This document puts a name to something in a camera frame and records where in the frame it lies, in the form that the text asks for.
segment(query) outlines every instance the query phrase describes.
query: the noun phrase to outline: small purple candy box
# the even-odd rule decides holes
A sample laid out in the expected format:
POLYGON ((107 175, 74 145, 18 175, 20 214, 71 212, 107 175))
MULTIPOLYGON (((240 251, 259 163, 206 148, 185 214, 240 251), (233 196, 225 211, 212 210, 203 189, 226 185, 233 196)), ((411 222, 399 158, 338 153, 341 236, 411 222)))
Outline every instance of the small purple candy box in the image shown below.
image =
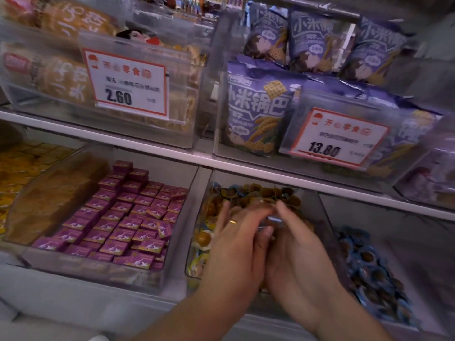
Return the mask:
POLYGON ((170 237, 172 235, 172 227, 170 224, 162 225, 158 227, 158 236, 160 239, 170 237))
POLYGON ((135 200, 134 203, 137 205, 142 205, 142 206, 150 206, 150 204, 153 202, 153 198, 148 197, 148 196, 142 196, 139 195, 135 200))
POLYGON ((151 203, 151 206, 157 206, 157 207, 160 207, 163 209, 166 209, 168 207, 168 205, 169 205, 169 201, 159 200, 159 199, 155 199, 151 203))
POLYGON ((112 164, 112 169, 114 172, 128 173, 133 170, 133 163, 131 161, 116 160, 115 163, 112 164))
POLYGON ((63 239, 40 237, 32 244, 31 247, 49 251, 59 251, 62 250, 65 246, 66 241, 63 239))
POLYGON ((173 212, 179 214, 182 210, 183 204, 180 202, 172 201, 168 206, 168 212, 173 212))
POLYGON ((141 191, 141 195, 148 196, 148 197, 155 197, 156 194, 158 194, 158 192, 159 192, 158 189, 149 188, 147 186, 141 191))
POLYGON ((150 229, 138 229, 134 234, 133 241, 142 242, 146 239, 155 239, 158 233, 150 229))
POLYGON ((92 260, 102 261, 102 262, 111 262, 112 259, 114 258, 114 255, 103 254, 101 252, 93 251, 88 255, 88 258, 91 258, 92 260))
POLYGON ((99 211, 106 211, 109 209, 111 202, 106 200, 97 199, 96 197, 91 198, 86 202, 86 206, 99 210, 99 211))
POLYGON ((123 192, 122 194, 118 195, 117 200, 133 203, 137 197, 137 194, 123 192))
POLYGON ((125 214, 128 214, 130 211, 131 207, 133 205, 128 202, 116 202, 112 207, 111 210, 113 211, 118 211, 118 212, 123 212, 125 214))
POLYGON ((177 201, 177 200, 184 201, 187 195, 188 195, 188 189, 177 188, 177 189, 171 191, 171 201, 177 201))
POLYGON ((142 215, 145 216, 147 215, 147 211, 150 209, 148 206, 142 206, 142 205, 134 205, 133 209, 131 210, 131 215, 142 215))
POLYGON ((142 269, 149 269, 154 259, 155 256, 153 255, 141 254, 140 252, 137 252, 129 255, 126 265, 142 269))
POLYGON ((108 191, 105 189, 99 189, 93 197, 96 197, 97 199, 105 200, 105 201, 112 201, 115 199, 117 196, 116 193, 113 191, 108 191))
POLYGON ((160 208, 158 206, 150 206, 148 207, 146 213, 156 219, 161 219, 165 214, 166 210, 164 208, 160 208))
POLYGON ((160 255, 155 257, 155 261, 164 262, 164 259, 166 258, 166 253, 167 253, 167 252, 168 252, 168 249, 167 249, 167 248, 161 250, 160 255))
POLYGON ((129 256, 115 256, 112 262, 114 262, 117 265, 125 265, 127 264, 129 259, 130 259, 129 256))
POLYGON ((65 250, 65 254, 79 257, 87 257, 90 252, 92 252, 92 249, 84 248, 83 246, 73 244, 68 246, 68 249, 65 250))
POLYGON ((116 227, 117 223, 115 221, 101 219, 99 222, 95 224, 93 229, 97 229, 99 231, 112 232, 116 227))
POLYGON ((61 224, 62 226, 69 227, 70 229, 78 229, 80 231, 90 226, 90 220, 72 216, 67 221, 61 224))
POLYGON ((138 182, 148 182, 148 170, 133 169, 128 175, 129 179, 137 180, 138 182))
POLYGON ((150 180, 150 181, 147 183, 146 188, 151 188, 151 189, 159 190, 159 189, 161 189, 162 186, 163 186, 163 183, 160 183, 160 182, 153 182, 152 180, 150 180))
POLYGON ((164 244, 165 244, 165 241, 161 241, 158 239, 145 239, 139 245, 139 250, 154 253, 154 254, 159 254, 159 253, 161 253, 161 250, 163 249, 164 244))
POLYGON ((127 177, 127 173, 125 172, 115 172, 115 171, 111 171, 107 174, 106 177, 109 177, 109 178, 114 178, 114 179, 119 179, 121 181, 124 181, 127 177))
POLYGON ((87 241, 82 241, 78 244, 79 246, 83 246, 84 248, 89 248, 92 249, 92 251, 98 251, 101 247, 102 244, 100 243, 93 243, 93 242, 87 242, 87 241))
POLYGON ((164 216, 164 221, 170 221, 171 223, 175 224, 177 222, 178 214, 173 212, 167 212, 164 216))
POLYGON ((164 200, 164 201, 170 201, 171 200, 171 194, 160 190, 158 194, 155 196, 156 199, 164 200))
POLYGON ((128 193, 133 193, 133 194, 139 194, 139 191, 142 188, 142 183, 141 182, 136 182, 134 180, 129 180, 122 185, 123 191, 126 191, 128 193))
POLYGON ((117 227, 109 237, 114 241, 130 242, 133 239, 136 232, 133 229, 125 229, 123 227, 117 227))
POLYGON ((163 224, 163 223, 166 223, 166 222, 162 221, 162 220, 155 219, 155 218, 145 218, 144 221, 141 224, 141 228, 158 231, 158 226, 163 224))
POLYGON ((123 218, 124 215, 125 215, 125 213, 123 213, 123 212, 113 211, 110 209, 104 213, 104 215, 101 217, 101 219, 119 222, 120 219, 123 218))
POLYGON ((164 267, 163 262, 153 262, 150 266, 151 271, 162 271, 164 267))
POLYGON ((171 191, 177 189, 176 186, 173 186, 173 185, 167 185, 167 184, 164 184, 161 189, 160 189, 160 192, 165 192, 165 193, 170 193, 171 191))
POLYGON ((110 232, 92 229, 89 231, 89 233, 87 233, 87 235, 84 238, 84 241, 103 244, 110 234, 111 234, 110 232))
POLYGON ((105 177, 98 182, 98 185, 101 189, 116 192, 120 189, 121 183, 119 179, 105 177))
POLYGON ((128 249, 128 245, 129 244, 125 242, 108 239, 99 251, 115 256, 122 256, 123 253, 128 249))
POLYGON ((142 220, 144 219, 143 216, 136 214, 133 216, 126 216, 122 219, 121 222, 119 222, 120 227, 125 227, 127 229, 138 229, 142 223, 142 220))
POLYGON ((61 239, 69 244, 73 244, 77 241, 80 241, 83 236, 83 231, 62 227, 52 236, 52 238, 61 239))
POLYGON ((98 218, 99 214, 99 210, 87 206, 82 206, 76 213, 74 213, 74 216, 77 218, 87 219, 93 224, 93 222, 95 222, 95 220, 98 218))

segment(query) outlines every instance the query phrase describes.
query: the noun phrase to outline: right hand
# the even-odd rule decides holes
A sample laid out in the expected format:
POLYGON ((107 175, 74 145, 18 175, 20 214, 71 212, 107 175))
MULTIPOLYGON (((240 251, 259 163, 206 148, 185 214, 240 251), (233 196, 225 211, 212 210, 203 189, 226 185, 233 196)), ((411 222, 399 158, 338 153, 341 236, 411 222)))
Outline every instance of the right hand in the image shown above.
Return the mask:
POLYGON ((346 291, 319 238, 283 202, 278 201, 276 207, 287 228, 274 234, 266 286, 296 322, 315 334, 346 291))

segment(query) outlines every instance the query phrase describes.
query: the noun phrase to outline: red-bordered price tag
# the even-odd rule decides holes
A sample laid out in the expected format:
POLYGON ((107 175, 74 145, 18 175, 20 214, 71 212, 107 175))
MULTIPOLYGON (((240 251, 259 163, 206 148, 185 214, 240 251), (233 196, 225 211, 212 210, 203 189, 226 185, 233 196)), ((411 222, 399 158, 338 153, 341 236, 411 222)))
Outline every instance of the red-bordered price tag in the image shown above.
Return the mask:
POLYGON ((388 132, 378 123, 313 108, 290 154, 358 169, 388 132))
POLYGON ((169 119, 165 66, 93 49, 82 52, 98 107, 169 119))

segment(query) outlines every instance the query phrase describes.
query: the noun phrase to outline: forearm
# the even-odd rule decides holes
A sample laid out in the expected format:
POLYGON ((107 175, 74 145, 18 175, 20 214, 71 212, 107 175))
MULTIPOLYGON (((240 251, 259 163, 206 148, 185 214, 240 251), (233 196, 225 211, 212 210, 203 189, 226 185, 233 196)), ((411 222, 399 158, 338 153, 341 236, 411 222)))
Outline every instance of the forearm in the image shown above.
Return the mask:
POLYGON ((235 321, 223 316, 222 307, 209 306, 197 293, 185 298, 169 313, 131 341, 217 341, 235 321))
POLYGON ((384 327, 344 291, 318 326, 321 341, 393 341, 384 327))

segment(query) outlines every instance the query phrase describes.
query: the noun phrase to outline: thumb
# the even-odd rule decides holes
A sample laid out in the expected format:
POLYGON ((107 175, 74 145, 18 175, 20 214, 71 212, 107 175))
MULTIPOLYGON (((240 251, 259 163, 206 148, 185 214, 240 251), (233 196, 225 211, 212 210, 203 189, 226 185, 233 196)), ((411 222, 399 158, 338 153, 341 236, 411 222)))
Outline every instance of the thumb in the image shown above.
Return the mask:
POLYGON ((270 243, 270 238, 273 234, 273 227, 267 226, 260 230, 254 237, 253 246, 253 276, 261 281, 264 278, 265 258, 267 257, 267 249, 270 243))
POLYGON ((277 201, 277 212, 281 219, 287 224, 294 239, 299 243, 305 243, 313 233, 306 224, 296 216, 282 201, 277 201))

